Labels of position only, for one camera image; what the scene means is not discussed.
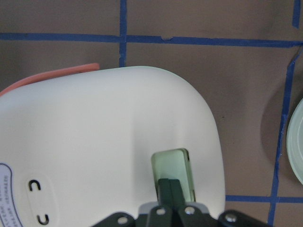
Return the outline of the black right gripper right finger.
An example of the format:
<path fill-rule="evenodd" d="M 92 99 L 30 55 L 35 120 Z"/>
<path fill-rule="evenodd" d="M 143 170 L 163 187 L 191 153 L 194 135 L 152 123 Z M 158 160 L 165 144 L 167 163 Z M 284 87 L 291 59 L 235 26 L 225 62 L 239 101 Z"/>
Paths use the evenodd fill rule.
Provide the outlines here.
<path fill-rule="evenodd" d="M 268 227 L 269 224 L 236 210 L 227 210 L 217 219 L 203 213 L 197 204 L 187 205 L 178 179 L 170 179 L 173 208 L 184 227 Z"/>

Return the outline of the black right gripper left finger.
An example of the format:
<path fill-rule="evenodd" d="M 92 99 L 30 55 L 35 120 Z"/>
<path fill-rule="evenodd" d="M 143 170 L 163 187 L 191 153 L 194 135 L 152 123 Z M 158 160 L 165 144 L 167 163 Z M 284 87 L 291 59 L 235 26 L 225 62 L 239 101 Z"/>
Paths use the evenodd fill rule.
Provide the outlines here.
<path fill-rule="evenodd" d="M 137 219 L 124 212 L 116 212 L 94 226 L 96 227 L 170 227 L 173 223 L 173 191 L 171 179 L 158 181 L 158 204 L 148 214 Z"/>

